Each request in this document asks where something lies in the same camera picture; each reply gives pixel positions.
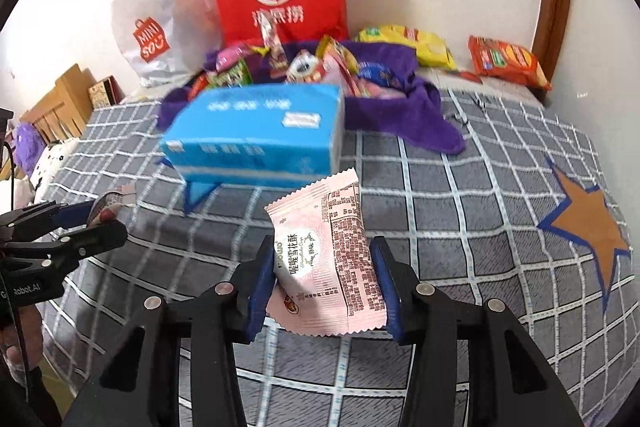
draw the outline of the pink candy package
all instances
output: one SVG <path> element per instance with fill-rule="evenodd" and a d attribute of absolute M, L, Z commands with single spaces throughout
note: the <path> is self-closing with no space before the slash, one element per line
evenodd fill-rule
<path fill-rule="evenodd" d="M 266 207 L 278 280 L 267 312 L 293 333 L 341 335 L 386 324 L 358 192 L 348 169 Z"/>

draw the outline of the metal screw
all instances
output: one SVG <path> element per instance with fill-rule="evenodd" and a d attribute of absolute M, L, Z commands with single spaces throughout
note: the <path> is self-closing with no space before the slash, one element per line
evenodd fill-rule
<path fill-rule="evenodd" d="M 501 313 L 507 308 L 504 305 L 504 302 L 502 302 L 500 299 L 490 299 L 486 305 L 492 312 L 496 313 Z"/>
<path fill-rule="evenodd" d="M 433 286 L 433 284 L 429 284 L 428 282 L 421 282 L 415 287 L 415 290 L 420 295 L 433 295 L 434 293 L 436 293 L 436 288 Z"/>
<path fill-rule="evenodd" d="M 145 308 L 147 310 L 155 310 L 160 304 L 162 304 L 162 299 L 154 295 L 146 299 Z"/>
<path fill-rule="evenodd" d="M 218 295 L 229 295 L 234 290 L 234 286 L 230 282 L 219 282 L 216 284 L 216 293 Z"/>

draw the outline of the orange star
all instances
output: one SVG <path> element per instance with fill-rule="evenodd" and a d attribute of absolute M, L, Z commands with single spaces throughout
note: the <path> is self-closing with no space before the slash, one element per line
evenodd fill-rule
<path fill-rule="evenodd" d="M 539 222 L 538 228 L 590 248 L 598 267 L 605 310 L 613 284 L 616 256 L 630 255 L 628 245 L 609 214 L 600 187 L 594 185 L 585 190 L 569 179 L 551 160 L 549 165 L 567 197 Z"/>

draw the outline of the yellow snack bag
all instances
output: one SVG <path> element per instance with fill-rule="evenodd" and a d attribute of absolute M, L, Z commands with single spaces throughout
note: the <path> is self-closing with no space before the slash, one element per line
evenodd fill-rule
<path fill-rule="evenodd" d="M 414 30 L 407 26 L 385 24 L 364 28 L 356 37 L 360 42 L 392 42 L 415 48 L 418 63 L 428 68 L 457 70 L 446 42 L 435 33 Z"/>

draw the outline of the blue gripper pad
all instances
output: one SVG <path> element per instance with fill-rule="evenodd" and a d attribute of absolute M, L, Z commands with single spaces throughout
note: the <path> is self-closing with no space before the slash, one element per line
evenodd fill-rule
<path fill-rule="evenodd" d="M 385 247 L 388 250 L 386 241 L 384 241 L 383 238 L 375 237 L 371 241 L 369 250 L 371 260 L 373 261 L 373 269 L 378 278 L 378 285 L 380 286 L 380 291 L 382 291 L 382 297 L 385 299 L 386 331 L 399 343 L 404 336 L 402 333 L 402 313 L 398 293 L 396 292 L 396 287 L 391 279 L 391 273 L 386 265 L 385 254 L 383 253 L 383 248 Z"/>
<path fill-rule="evenodd" d="M 264 262 L 260 267 L 254 291 L 249 297 L 249 320 L 244 333 L 252 342 L 255 339 L 255 335 L 262 330 L 262 324 L 267 314 L 267 302 L 276 283 L 276 276 L 273 273 L 274 257 L 273 247 L 271 247 L 270 253 L 265 256 Z"/>

